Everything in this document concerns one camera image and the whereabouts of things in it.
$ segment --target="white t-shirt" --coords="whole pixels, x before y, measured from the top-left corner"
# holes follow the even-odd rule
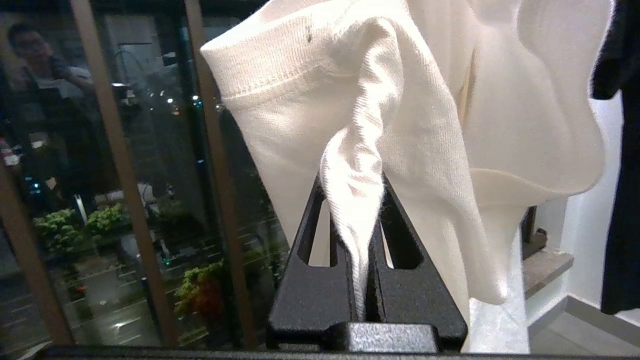
[[[526,352],[514,237],[528,206],[602,173],[588,87],[610,13],[592,0],[270,0],[201,52],[289,241],[320,171],[362,295],[384,169],[468,320],[467,350]],[[328,228],[321,217],[315,241]]]
[[[91,81],[91,73],[81,67],[69,67],[72,76]],[[38,88],[52,89],[57,88],[63,99],[68,97],[82,97],[83,91],[72,83],[64,79],[43,79],[34,76]]]

